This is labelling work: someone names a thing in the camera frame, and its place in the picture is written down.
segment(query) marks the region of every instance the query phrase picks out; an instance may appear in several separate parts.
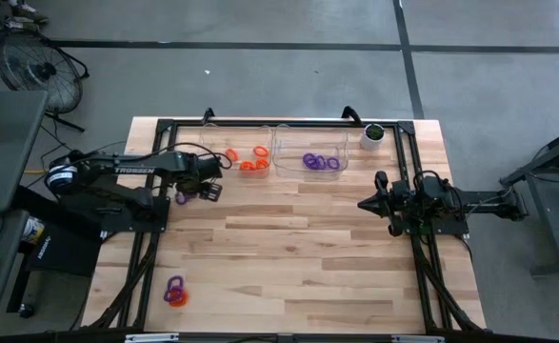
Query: orange ring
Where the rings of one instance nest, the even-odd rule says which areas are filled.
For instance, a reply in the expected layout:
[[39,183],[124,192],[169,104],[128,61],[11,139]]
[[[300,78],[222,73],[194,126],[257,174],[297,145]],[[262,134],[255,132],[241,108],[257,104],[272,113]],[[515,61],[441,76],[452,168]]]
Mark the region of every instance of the orange ring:
[[243,161],[239,166],[240,171],[255,171],[256,165],[253,164],[251,161]]
[[226,157],[229,158],[230,161],[236,162],[239,160],[239,154],[233,148],[226,149]]
[[257,160],[256,161],[256,169],[265,169],[269,167],[269,161],[267,160]]
[[[171,292],[171,296],[177,295],[177,291],[172,291]],[[186,305],[186,303],[188,302],[188,292],[186,292],[186,290],[182,291],[182,297],[179,300],[175,300],[175,301],[170,301],[169,304],[172,307],[182,307],[184,305]]]
[[256,146],[255,148],[253,148],[253,154],[258,157],[269,157],[269,150],[267,149],[267,147],[264,146]]

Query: concrete floor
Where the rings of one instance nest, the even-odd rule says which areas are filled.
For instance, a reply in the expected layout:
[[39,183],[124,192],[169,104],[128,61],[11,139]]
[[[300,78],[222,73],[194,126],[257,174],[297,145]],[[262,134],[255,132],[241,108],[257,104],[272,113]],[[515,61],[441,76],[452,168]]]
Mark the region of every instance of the concrete floor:
[[[50,15],[45,34],[57,38],[399,42],[390,0],[30,2]],[[402,4],[412,44],[559,46],[559,0]],[[365,117],[412,118],[399,52],[69,53],[90,67],[82,103],[66,116],[87,132],[60,128],[59,134],[84,151],[125,139],[135,115],[198,115],[206,107],[218,115],[333,117],[351,105]],[[441,122],[458,187],[498,189],[499,177],[559,134],[559,54],[415,53],[413,60],[425,116]],[[44,125],[51,128],[50,122]],[[52,147],[41,133],[30,167],[39,168],[38,156]],[[523,193],[532,214],[522,223],[483,215],[469,220],[482,306],[488,327],[498,333],[559,339],[559,276],[536,281],[529,276],[530,267],[551,263],[556,255]],[[1,334],[71,325],[87,280],[53,274],[39,280],[40,287],[30,288],[39,315],[23,320],[3,314]]]

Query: small plant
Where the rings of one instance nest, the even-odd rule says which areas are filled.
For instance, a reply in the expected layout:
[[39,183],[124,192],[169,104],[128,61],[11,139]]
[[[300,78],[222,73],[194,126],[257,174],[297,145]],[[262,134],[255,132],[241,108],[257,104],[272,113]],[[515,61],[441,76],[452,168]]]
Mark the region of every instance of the small plant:
[[373,141],[381,140],[383,136],[385,136],[385,130],[378,124],[371,124],[366,128],[366,137]]

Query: clear plastic bin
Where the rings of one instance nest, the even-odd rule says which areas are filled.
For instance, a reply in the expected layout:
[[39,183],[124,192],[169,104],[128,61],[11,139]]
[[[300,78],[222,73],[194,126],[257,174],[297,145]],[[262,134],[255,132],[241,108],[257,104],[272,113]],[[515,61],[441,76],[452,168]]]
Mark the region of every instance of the clear plastic bin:
[[[277,175],[304,178],[307,181],[332,181],[349,166],[347,132],[340,129],[300,129],[280,125],[275,129],[272,163]],[[306,153],[322,155],[325,160],[335,158],[337,169],[312,170],[305,165]]]
[[[236,152],[238,158],[232,162],[232,168],[223,172],[238,174],[242,177],[264,178],[269,176],[272,153],[272,129],[270,127],[222,128],[214,124],[206,124],[201,128],[200,143],[214,152],[227,153],[228,149]],[[267,150],[268,155],[266,157],[257,156],[254,153],[256,147],[263,147]],[[263,154],[264,150],[259,149],[258,151]],[[257,164],[258,167],[254,171],[243,171],[241,165],[244,162],[251,162],[254,166]]]

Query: wooden tabletop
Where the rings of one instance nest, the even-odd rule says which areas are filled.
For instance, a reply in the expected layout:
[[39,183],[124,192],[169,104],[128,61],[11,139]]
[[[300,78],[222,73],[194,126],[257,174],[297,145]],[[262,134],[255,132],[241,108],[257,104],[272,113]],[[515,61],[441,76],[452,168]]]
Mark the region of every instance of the wooden tabletop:
[[[157,119],[133,118],[127,153],[150,152]],[[415,128],[423,168],[450,178],[438,121],[415,121]],[[399,179],[394,137],[388,132],[381,149],[370,152],[359,148],[360,133],[348,129],[349,167],[336,181],[283,178],[275,170],[262,179],[226,171],[218,181],[224,186],[219,202],[173,202],[156,257],[146,330],[422,333],[409,238],[390,236],[387,220],[356,207],[373,194],[375,172],[387,172],[389,181]],[[198,143],[199,135],[199,128],[181,128],[178,141]],[[144,178],[122,176],[119,182],[136,187]],[[122,288],[132,241],[133,234],[123,232],[103,245],[83,325],[97,319]],[[484,326],[463,243],[438,236],[438,247],[448,289]],[[182,308],[163,300],[174,275],[184,276],[190,294]],[[439,323],[437,295],[429,289]],[[131,320],[136,307],[134,302]]]

